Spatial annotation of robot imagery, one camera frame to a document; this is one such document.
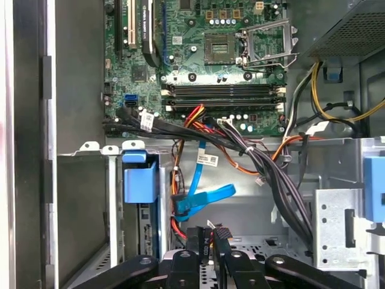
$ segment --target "cable tie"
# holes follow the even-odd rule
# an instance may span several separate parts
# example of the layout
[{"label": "cable tie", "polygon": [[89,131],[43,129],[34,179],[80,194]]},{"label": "cable tie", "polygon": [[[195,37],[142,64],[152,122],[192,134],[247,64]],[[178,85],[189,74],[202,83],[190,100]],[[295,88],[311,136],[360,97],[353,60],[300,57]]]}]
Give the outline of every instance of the cable tie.
[{"label": "cable tie", "polygon": [[249,146],[248,148],[245,149],[245,154],[247,154],[249,151],[253,151],[253,150],[254,150],[254,147]]}]

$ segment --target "connector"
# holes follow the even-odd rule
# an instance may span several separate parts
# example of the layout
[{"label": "connector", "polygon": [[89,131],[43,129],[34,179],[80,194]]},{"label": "connector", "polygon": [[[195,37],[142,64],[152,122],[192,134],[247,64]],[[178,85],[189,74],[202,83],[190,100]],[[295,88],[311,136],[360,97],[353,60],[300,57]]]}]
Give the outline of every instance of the connector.
[{"label": "connector", "polygon": [[255,6],[253,9],[253,12],[255,15],[262,15],[264,9],[265,9],[265,4],[263,3],[263,1],[255,2]]},{"label": "connector", "polygon": [[125,101],[137,101],[138,95],[125,95]]}]

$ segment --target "barcode label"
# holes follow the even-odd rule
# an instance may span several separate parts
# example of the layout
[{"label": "barcode label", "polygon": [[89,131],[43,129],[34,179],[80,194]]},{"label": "barcode label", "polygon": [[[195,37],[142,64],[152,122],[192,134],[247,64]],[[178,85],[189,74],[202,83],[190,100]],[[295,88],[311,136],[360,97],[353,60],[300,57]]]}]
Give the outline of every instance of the barcode label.
[{"label": "barcode label", "polygon": [[143,112],[142,119],[140,120],[140,128],[144,131],[151,132],[152,125],[154,123],[154,115],[148,112]]},{"label": "barcode label", "polygon": [[217,167],[218,166],[218,157],[216,155],[206,155],[198,153],[198,164],[205,164],[207,166]]}]

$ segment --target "sticker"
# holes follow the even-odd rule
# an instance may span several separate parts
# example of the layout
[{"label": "sticker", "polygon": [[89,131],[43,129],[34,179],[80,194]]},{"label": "sticker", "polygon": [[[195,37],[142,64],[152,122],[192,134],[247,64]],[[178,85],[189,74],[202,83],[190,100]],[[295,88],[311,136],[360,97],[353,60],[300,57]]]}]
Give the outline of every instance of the sticker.
[{"label": "sticker", "polygon": [[230,125],[233,125],[232,119],[217,119],[217,124],[223,125],[225,122],[227,122]]},{"label": "sticker", "polygon": [[328,124],[329,124],[328,120],[326,120],[324,122],[319,122],[316,125],[311,126],[306,131],[306,134],[313,136],[316,132],[324,131]]},{"label": "sticker", "polygon": [[205,164],[207,166],[217,167],[218,157],[216,155],[206,155],[204,149],[198,150],[197,164]]},{"label": "sticker", "polygon": [[182,45],[183,37],[182,36],[173,36],[173,45]]},{"label": "sticker", "polygon": [[154,115],[146,111],[142,112],[142,119],[140,120],[140,128],[144,131],[151,132],[154,123]]}]

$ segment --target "chip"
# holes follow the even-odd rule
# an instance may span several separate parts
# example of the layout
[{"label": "chip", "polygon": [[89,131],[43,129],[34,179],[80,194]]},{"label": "chip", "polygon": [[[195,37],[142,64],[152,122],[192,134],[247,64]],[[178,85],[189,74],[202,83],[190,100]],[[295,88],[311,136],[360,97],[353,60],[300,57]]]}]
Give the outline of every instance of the chip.
[{"label": "chip", "polygon": [[220,11],[220,19],[226,19],[227,18],[227,13],[225,10],[221,10]]},{"label": "chip", "polygon": [[234,34],[205,34],[205,65],[235,64]]},{"label": "chip", "polygon": [[233,18],[234,19],[240,19],[241,18],[241,11],[238,9],[233,10]]},{"label": "chip", "polygon": [[214,15],[211,10],[206,11],[206,20],[211,20],[214,18]]},{"label": "chip", "polygon": [[256,122],[257,121],[257,115],[256,114],[251,114],[248,116],[248,119],[250,122]]},{"label": "chip", "polygon": [[191,9],[191,0],[179,0],[179,8],[181,10],[190,10]]},{"label": "chip", "polygon": [[146,82],[147,66],[146,65],[132,66],[132,80],[134,82]]}]

